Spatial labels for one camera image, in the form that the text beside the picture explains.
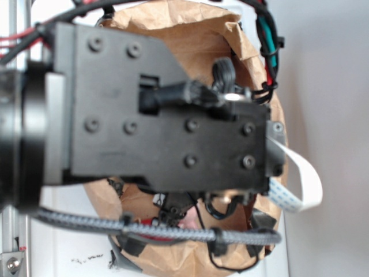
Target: white surface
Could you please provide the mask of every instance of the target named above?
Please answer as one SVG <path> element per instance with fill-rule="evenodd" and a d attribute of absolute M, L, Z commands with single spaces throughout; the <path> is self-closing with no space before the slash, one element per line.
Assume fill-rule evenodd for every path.
<path fill-rule="evenodd" d="M 270 0 L 270 9 L 286 37 L 278 93 L 290 147 L 324 190 L 318 208 L 286 214 L 290 276 L 368 276 L 369 2 Z"/>

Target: screw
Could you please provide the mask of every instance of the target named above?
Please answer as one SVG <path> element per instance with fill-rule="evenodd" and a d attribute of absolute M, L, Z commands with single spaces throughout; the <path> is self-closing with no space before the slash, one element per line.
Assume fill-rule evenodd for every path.
<path fill-rule="evenodd" d="M 139 58 L 141 56 L 142 47 L 138 42 L 128 44 L 127 53 L 132 58 Z"/>
<path fill-rule="evenodd" d="M 18 271 L 20 264 L 21 263 L 16 258 L 10 258 L 6 263 L 6 266 L 10 273 L 15 273 Z"/>
<path fill-rule="evenodd" d="M 92 36 L 88 40 L 88 46 L 94 52 L 100 52 L 103 49 L 103 40 L 99 36 Z"/>
<path fill-rule="evenodd" d="M 252 134 L 252 132 L 255 130 L 255 125 L 251 122 L 246 123 L 245 125 L 243 125 L 242 127 L 242 132 L 245 136 L 249 136 L 250 134 Z"/>
<path fill-rule="evenodd" d="M 273 124 L 273 130 L 276 132 L 276 133 L 280 133 L 280 132 L 283 132 L 283 125 L 281 122 L 275 122 Z"/>
<path fill-rule="evenodd" d="M 187 120 L 186 129 L 189 132 L 195 132 L 199 128 L 199 123 L 193 119 Z"/>
<path fill-rule="evenodd" d="M 90 117 L 85 120 L 85 129 L 90 133 L 95 133 L 99 130 L 100 123 L 97 118 Z"/>
<path fill-rule="evenodd" d="M 127 133 L 127 134 L 134 134 L 137 131 L 137 123 L 133 122 L 133 121 L 128 121 L 124 124 L 123 126 L 123 130 Z"/>
<path fill-rule="evenodd" d="M 251 155 L 247 155 L 242 160 L 242 165 L 246 169 L 253 169 L 255 167 L 255 158 Z"/>
<path fill-rule="evenodd" d="M 172 214 L 178 214 L 179 213 L 179 209 L 177 207 L 171 207 L 170 209 Z"/>
<path fill-rule="evenodd" d="M 184 159 L 184 164 L 188 168 L 194 167 L 196 163 L 197 163 L 197 158 L 193 155 L 187 155 Z"/>

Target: ribbon cable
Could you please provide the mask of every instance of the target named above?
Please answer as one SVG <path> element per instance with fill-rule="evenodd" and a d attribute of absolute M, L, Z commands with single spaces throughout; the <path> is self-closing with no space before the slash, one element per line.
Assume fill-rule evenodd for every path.
<path fill-rule="evenodd" d="M 323 199 L 322 182 L 317 171 L 302 156 L 282 145 L 275 139 L 267 137 L 277 145 L 297 165 L 302 187 L 302 200 L 297 198 L 285 186 L 270 178 L 268 198 L 285 211 L 300 212 L 320 205 Z"/>

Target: braided cable sleeve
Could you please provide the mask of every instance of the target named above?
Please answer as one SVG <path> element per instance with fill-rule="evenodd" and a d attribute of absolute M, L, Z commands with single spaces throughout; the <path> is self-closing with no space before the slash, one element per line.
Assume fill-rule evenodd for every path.
<path fill-rule="evenodd" d="M 136 234 L 175 240 L 192 240 L 210 242 L 216 240 L 212 229 L 194 230 L 175 227 L 156 227 L 138 223 L 125 223 L 124 221 L 91 218 L 64 214 L 41 208 L 37 217 L 39 220 L 58 227 L 72 230 L 118 234 Z M 281 236 L 274 230 L 255 229 L 251 231 L 222 231 L 222 239 L 226 244 L 271 245 L 281 241 Z"/>

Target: paper bag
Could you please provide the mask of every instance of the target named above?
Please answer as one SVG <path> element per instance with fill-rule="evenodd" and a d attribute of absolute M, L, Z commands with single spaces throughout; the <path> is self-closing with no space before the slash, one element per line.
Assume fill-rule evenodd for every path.
<path fill-rule="evenodd" d="M 237 14 L 203 3 L 158 0 L 116 12 L 112 20 L 102 25 L 163 40 L 187 74 L 207 85 L 213 82 L 214 60 L 230 57 L 236 69 L 236 82 L 251 89 L 261 89 L 261 84 L 266 81 L 266 73 L 258 51 L 241 30 L 239 20 Z M 272 120 L 285 123 L 281 104 L 275 94 L 270 107 Z M 278 181 L 286 184 L 286 178 L 287 167 Z M 131 211 L 135 219 L 140 221 L 158 215 L 159 209 L 152 203 L 153 196 L 141 192 L 135 185 L 124 186 L 120 201 L 106 180 L 88 183 L 85 188 L 101 217 L 118 219 L 122 211 Z M 277 229 L 281 213 L 277 206 L 260 195 L 248 206 L 239 205 L 235 213 L 224 220 L 211 217 L 202 203 L 199 203 L 199 208 L 207 228 L 218 226 L 224 230 L 239 231 L 255 227 L 251 226 L 250 220 L 255 211 L 276 222 L 274 228 Z M 216 208 L 221 211 L 225 205 L 217 203 Z M 264 258 L 272 248 L 262 248 L 259 257 Z M 152 276 L 222 277 L 233 273 L 214 267 L 207 245 L 200 242 L 188 241 L 173 246 L 147 245 L 138 257 L 124 250 L 122 254 L 138 265 L 143 273 Z M 250 257 L 245 245 L 230 245 L 227 255 L 214 259 L 218 265 L 231 268 L 244 268 L 255 262 L 255 257 Z"/>

